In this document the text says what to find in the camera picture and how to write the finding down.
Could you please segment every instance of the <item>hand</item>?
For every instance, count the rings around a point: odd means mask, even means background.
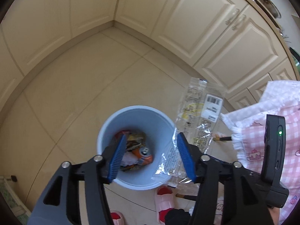
[[[273,223],[274,225],[278,225],[279,223],[279,208],[277,207],[273,207],[273,208],[268,208],[269,212],[270,212],[270,215],[273,219]]]

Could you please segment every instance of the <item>trash can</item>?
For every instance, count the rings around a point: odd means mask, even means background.
[[[129,106],[112,114],[103,124],[97,139],[97,153],[102,154],[113,136],[121,130],[137,130],[146,134],[153,162],[139,170],[119,171],[114,180],[132,190],[149,190],[161,185],[152,176],[161,164],[161,155],[172,144],[175,125],[161,111],[148,106]]]

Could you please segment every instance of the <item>kitchen cabinet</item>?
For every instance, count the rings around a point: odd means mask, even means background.
[[[256,100],[248,89],[244,89],[232,98],[228,99],[228,102],[234,107],[234,109],[238,110],[255,104]]]
[[[272,80],[297,80],[288,58],[270,71]]]
[[[112,21],[117,0],[71,0],[73,37]]]
[[[119,0],[115,20],[150,36],[166,0]]]
[[[70,40],[69,0],[15,0],[2,21],[8,47],[24,74]]]
[[[21,72],[15,65],[5,45],[2,32],[0,31],[0,110],[5,102],[23,79]]]
[[[287,54],[274,31],[250,5],[194,66],[209,82],[236,95],[276,67]]]
[[[254,99],[257,102],[259,102],[260,98],[262,97],[268,81],[272,81],[272,79],[270,75],[267,73],[258,81],[256,81],[254,84],[248,87],[248,90],[250,91],[251,95],[254,97]]]
[[[193,66],[246,0],[168,0],[151,38]]]

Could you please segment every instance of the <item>black pants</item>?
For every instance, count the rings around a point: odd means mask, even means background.
[[[184,209],[170,210],[165,216],[165,225],[187,225],[191,216]]]

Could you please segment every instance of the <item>clear plastic wrapper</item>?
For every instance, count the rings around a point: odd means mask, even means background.
[[[198,146],[201,152],[206,153],[225,94],[223,87],[191,78],[179,105],[172,145],[162,154],[153,179],[187,192],[198,190],[199,185],[186,176],[177,148],[177,134],[183,132],[190,144]]]

